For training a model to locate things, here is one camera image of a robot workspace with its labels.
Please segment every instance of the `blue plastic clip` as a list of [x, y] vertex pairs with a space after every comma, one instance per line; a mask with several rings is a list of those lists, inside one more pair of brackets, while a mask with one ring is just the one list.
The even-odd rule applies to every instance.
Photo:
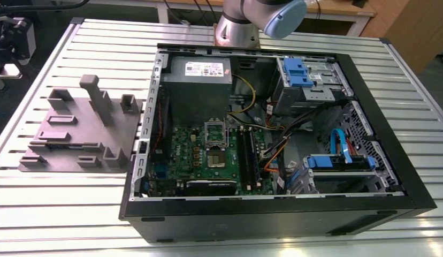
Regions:
[[348, 151], [348, 145], [346, 142], [346, 134], [344, 131], [339, 128], [335, 128], [331, 132], [331, 154], [338, 154], [336, 150], [336, 136], [339, 135], [340, 139], [340, 154], [344, 155], [347, 163], [352, 163]]
[[292, 87], [312, 87], [307, 74], [307, 67], [300, 58], [284, 58], [284, 69], [290, 79], [290, 86]]
[[372, 156], [367, 156], [367, 162], [370, 164], [370, 168], [374, 169], [376, 167], [376, 160]]

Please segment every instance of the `orange wire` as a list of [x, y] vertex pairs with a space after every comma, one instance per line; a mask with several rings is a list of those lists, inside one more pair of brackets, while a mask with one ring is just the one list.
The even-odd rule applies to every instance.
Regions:
[[275, 155], [272, 156], [271, 160], [267, 162], [266, 166], [264, 166], [264, 170], [266, 171], [270, 171], [270, 165], [271, 165], [271, 162], [272, 160], [278, 157], [279, 153], [282, 152], [282, 150], [286, 148], [286, 145], [287, 145], [287, 142], [288, 140], [286, 141], [284, 145], [279, 148], [279, 150], [276, 151]]

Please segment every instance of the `aluminum slotted table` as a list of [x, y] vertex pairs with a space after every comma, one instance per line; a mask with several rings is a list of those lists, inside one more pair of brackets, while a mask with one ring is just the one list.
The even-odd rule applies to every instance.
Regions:
[[438, 209], [340, 237], [150, 245], [118, 220], [124, 174], [23, 173], [16, 168], [54, 88], [100, 77], [111, 98], [147, 99], [156, 43], [211, 45], [211, 27], [75, 19], [0, 136], [0, 254], [71, 256], [443, 256], [443, 111], [396, 50], [379, 39], [260, 36], [263, 48], [350, 54]]

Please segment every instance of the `black cable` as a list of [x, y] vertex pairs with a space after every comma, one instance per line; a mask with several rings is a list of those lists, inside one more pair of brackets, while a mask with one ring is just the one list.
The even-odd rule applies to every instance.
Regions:
[[0, 13], [7, 14], [11, 12], [36, 12], [36, 11], [62, 11], [71, 10], [84, 6], [90, 0], [82, 0], [76, 4], [52, 6], [52, 5], [18, 5], [18, 6], [2, 6]]
[[294, 129], [299, 128], [304, 123], [310, 122], [312, 118], [320, 114], [322, 111], [335, 106], [343, 106], [347, 103], [348, 103], [347, 99], [339, 100], [332, 103], [324, 103], [320, 104], [315, 109], [299, 115], [299, 117], [290, 123], [290, 125], [283, 130], [278, 140], [274, 142], [272, 146], [266, 150], [264, 154], [268, 154], [274, 149], [279, 148], [287, 142], [287, 139], [291, 137]]
[[216, 16], [215, 16], [215, 11], [214, 11], [214, 8], [212, 8], [212, 5], [210, 4], [208, 0], [206, 0], [206, 3], [210, 7], [210, 10], [212, 11], [212, 15], [214, 15], [214, 22], [216, 22]]
[[254, 124], [258, 124], [256, 121], [255, 121], [255, 119], [254, 119], [254, 117], [250, 115], [248, 111], [244, 111], [244, 114], [246, 114], [246, 116], [250, 118], [250, 120], [254, 122]]
[[203, 20], [204, 20], [206, 26], [208, 26], [208, 22], [207, 22], [206, 17], [204, 17], [204, 12], [203, 12], [203, 10], [202, 10], [199, 4], [198, 4], [198, 1], [194, 0], [194, 2], [195, 2], [196, 6], [198, 6], [198, 9], [199, 9], [199, 11], [200, 11], [200, 15], [203, 15]]
[[171, 10], [170, 4], [167, 3], [167, 0], [163, 0], [163, 1], [164, 1], [164, 4], [166, 4], [166, 7], [167, 7], [167, 10], [168, 10], [170, 13], [171, 13], [171, 16], [179, 21], [180, 24], [186, 24], [186, 23], [183, 22], [183, 20], [179, 19], [179, 18], [175, 16], [175, 14], [174, 14], [174, 12], [172, 12], [172, 10]]
[[318, 6], [319, 6], [319, 10], [316, 11], [316, 19], [319, 20], [320, 17], [322, 17], [322, 6], [320, 6], [320, 2], [319, 2], [319, 0], [316, 0], [316, 4], [318, 4]]
[[283, 150], [276, 157], [278, 167], [279, 167], [279, 177], [284, 181], [283, 188], [280, 185], [278, 185], [278, 194], [287, 194], [287, 169], [286, 169], [284, 151], [286, 150]]

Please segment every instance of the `green circuit board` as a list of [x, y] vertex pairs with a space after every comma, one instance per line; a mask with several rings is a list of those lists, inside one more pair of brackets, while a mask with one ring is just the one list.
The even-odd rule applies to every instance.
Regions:
[[[247, 190], [240, 186], [238, 129], [227, 131], [227, 145], [224, 149], [214, 151], [206, 149], [204, 127], [174, 127], [170, 162], [167, 165], [167, 179], [175, 180], [231, 180], [238, 182], [239, 195], [274, 194], [271, 179], [263, 179], [260, 187]], [[264, 135], [260, 130], [254, 131], [256, 152], [266, 149]], [[208, 130], [211, 140], [222, 140], [218, 131]]]

